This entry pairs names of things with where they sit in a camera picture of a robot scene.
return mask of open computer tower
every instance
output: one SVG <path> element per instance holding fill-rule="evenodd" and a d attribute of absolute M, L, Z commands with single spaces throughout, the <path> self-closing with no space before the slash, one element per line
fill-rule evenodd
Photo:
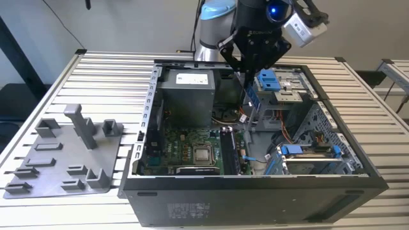
<path fill-rule="evenodd" d="M 120 194 L 143 226 L 332 223 L 388 189 L 306 66 L 242 88 L 225 63 L 156 60 Z"/>

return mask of motherboard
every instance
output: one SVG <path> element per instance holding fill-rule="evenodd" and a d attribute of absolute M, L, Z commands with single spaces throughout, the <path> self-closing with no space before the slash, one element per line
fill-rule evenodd
<path fill-rule="evenodd" d="M 225 175 L 220 131 L 207 129 L 167 129 L 163 151 L 148 156 L 145 175 L 183 175 L 184 171 L 215 170 Z M 234 132 L 236 158 L 246 151 L 242 131 Z M 240 174 L 250 175 L 250 166 L 241 162 Z"/>

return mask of gray wall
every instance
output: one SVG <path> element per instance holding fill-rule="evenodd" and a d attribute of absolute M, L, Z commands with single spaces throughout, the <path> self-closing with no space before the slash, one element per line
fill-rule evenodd
<path fill-rule="evenodd" d="M 89 50 L 175 52 L 189 48 L 197 0 L 47 0 Z M 409 59 L 406 0 L 316 0 L 329 31 L 289 55 L 344 56 L 357 69 L 381 58 Z M 40 0 L 0 0 L 0 15 L 45 83 L 52 83 L 79 44 Z M 21 82 L 0 54 L 0 85 Z"/>

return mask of slotted metal table surface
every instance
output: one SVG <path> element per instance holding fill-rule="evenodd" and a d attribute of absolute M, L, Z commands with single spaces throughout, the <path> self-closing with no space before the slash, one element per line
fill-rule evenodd
<path fill-rule="evenodd" d="M 83 104 L 93 122 L 115 118 L 125 125 L 111 191 L 105 194 L 5 200 L 0 198 L 0 227 L 11 229 L 141 229 L 117 186 L 137 126 L 155 59 L 192 60 L 191 54 L 87 52 L 75 55 L 43 101 L 0 155 L 0 197 L 13 171 L 36 139 L 40 118 L 69 123 L 67 104 Z M 278 63 L 310 68 L 330 102 L 378 168 L 390 189 L 333 225 L 219 226 L 196 229 L 409 229 L 409 127 L 361 80 L 350 66 L 326 57 L 284 57 Z"/>

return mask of sticker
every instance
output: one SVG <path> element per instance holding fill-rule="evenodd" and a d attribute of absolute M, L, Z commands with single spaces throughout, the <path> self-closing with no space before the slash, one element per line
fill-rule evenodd
<path fill-rule="evenodd" d="M 207 219 L 209 203 L 168 203 L 169 219 Z"/>
<path fill-rule="evenodd" d="M 240 122 L 244 123 L 244 122 L 245 122 L 245 119 L 248 119 L 248 116 L 241 115 L 241 117 L 240 117 Z"/>
<path fill-rule="evenodd" d="M 208 85 L 207 74 L 179 73 L 176 84 Z"/>
<path fill-rule="evenodd" d="M 265 158 L 266 160 L 269 160 L 269 159 L 270 159 L 270 155 L 269 155 L 269 154 L 265 155 L 264 158 Z"/>

